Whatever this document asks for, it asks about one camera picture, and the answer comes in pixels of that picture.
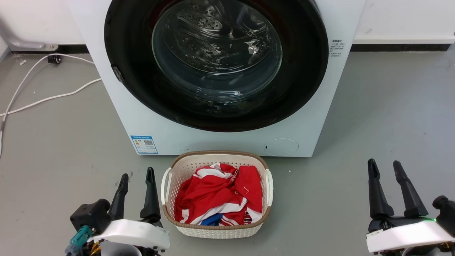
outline black baseboard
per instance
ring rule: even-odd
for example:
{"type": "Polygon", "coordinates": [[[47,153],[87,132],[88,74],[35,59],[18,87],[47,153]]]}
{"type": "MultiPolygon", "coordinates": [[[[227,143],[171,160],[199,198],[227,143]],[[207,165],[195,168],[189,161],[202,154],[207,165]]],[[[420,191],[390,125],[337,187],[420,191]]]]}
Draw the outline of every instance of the black baseboard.
{"type": "Polygon", "coordinates": [[[12,54],[82,54],[89,53],[86,45],[58,45],[55,51],[11,51],[12,54]]]}
{"type": "MultiPolygon", "coordinates": [[[[354,44],[351,52],[373,51],[447,51],[451,44],[354,44]]],[[[89,53],[86,45],[59,45],[56,51],[12,51],[13,54],[82,54],[89,53]]]]}
{"type": "Polygon", "coordinates": [[[372,51],[447,51],[451,44],[355,44],[351,52],[372,51]]]}

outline white washing machine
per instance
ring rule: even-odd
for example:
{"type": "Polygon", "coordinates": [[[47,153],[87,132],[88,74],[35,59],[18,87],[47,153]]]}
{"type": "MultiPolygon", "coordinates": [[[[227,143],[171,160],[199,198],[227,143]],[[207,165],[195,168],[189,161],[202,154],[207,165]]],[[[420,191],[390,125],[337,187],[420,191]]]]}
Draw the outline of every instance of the white washing machine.
{"type": "Polygon", "coordinates": [[[365,0],[68,0],[138,154],[311,157],[365,0]]]}

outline gray floor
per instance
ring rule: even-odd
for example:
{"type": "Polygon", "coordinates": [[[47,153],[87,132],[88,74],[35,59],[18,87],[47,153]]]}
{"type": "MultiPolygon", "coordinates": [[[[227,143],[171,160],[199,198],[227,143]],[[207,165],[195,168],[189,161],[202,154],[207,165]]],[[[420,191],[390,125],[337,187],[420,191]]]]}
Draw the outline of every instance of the gray floor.
{"type": "MultiPolygon", "coordinates": [[[[0,64],[0,110],[39,58],[14,57],[0,64]]],[[[205,240],[182,235],[163,218],[171,238],[164,255],[368,255],[369,158],[378,163],[396,214],[404,210],[392,169],[398,159],[436,217],[431,207],[436,196],[455,199],[454,61],[455,47],[446,53],[351,53],[314,156],[266,158],[275,194],[261,230],[244,239],[205,240]]],[[[44,62],[13,109],[95,78],[96,69],[88,63],[44,62]]],[[[174,159],[136,155],[101,82],[10,115],[3,143],[4,255],[62,254],[75,233],[69,216],[80,204],[112,200],[124,172],[134,174],[125,217],[138,219],[146,168],[152,166],[161,180],[174,159]]]]}

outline energy label sticker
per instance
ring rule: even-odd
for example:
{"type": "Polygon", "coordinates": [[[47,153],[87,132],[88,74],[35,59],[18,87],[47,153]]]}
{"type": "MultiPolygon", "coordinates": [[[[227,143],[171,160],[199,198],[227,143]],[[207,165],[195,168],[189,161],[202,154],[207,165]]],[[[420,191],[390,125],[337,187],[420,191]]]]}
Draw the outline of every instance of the energy label sticker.
{"type": "Polygon", "coordinates": [[[151,136],[131,136],[138,154],[158,154],[151,136]]]}

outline red clothing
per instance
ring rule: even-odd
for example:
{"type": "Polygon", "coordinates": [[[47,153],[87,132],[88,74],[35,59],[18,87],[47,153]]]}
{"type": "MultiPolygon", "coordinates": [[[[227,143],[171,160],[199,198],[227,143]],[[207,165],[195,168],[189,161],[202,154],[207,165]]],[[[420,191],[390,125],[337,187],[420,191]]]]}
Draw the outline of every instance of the red clothing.
{"type": "Polygon", "coordinates": [[[254,223],[262,217],[262,187],[256,167],[214,164],[196,170],[175,199],[175,220],[200,224],[218,213],[220,225],[254,223]]]}

